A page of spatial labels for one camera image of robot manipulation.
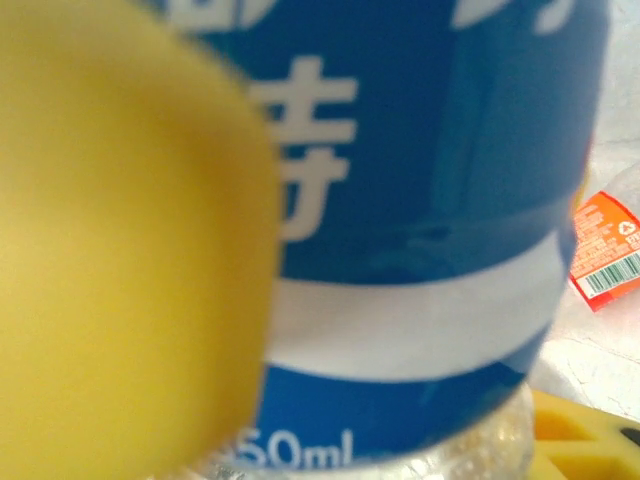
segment clear plastic bottle bottom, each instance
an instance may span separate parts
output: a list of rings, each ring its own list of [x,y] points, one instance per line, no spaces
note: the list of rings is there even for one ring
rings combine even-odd
[[[500,409],[470,429],[425,451],[385,463],[343,470],[240,470],[224,464],[201,469],[200,480],[517,480],[533,457],[533,399],[521,387]]]

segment bottle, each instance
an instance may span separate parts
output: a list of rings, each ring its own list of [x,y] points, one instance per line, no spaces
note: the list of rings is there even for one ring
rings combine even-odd
[[[258,398],[280,216],[266,125],[127,0],[0,7],[0,477],[190,465]]]
[[[209,477],[479,475],[450,460],[506,425],[566,281],[607,2],[155,3],[244,71],[287,184],[262,406]]]

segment yellow object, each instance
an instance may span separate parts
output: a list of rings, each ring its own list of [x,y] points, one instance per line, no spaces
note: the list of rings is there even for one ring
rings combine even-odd
[[[0,478],[137,480],[251,421],[279,199],[253,111],[124,0],[0,0]]]
[[[640,480],[640,424],[540,392],[534,401],[529,480]]]

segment barcode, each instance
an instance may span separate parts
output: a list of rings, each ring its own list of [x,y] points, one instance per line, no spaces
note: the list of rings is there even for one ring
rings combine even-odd
[[[636,278],[640,278],[640,253],[632,253],[621,258],[617,262],[581,278],[578,284],[588,298],[593,298]]]

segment label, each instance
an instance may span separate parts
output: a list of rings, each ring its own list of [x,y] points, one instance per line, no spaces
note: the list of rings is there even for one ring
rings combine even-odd
[[[578,249],[571,281],[595,312],[640,287],[640,222],[599,192],[575,215]]]
[[[607,2],[155,2],[244,70],[282,151],[264,401],[227,458],[366,464],[497,408],[566,282]]]

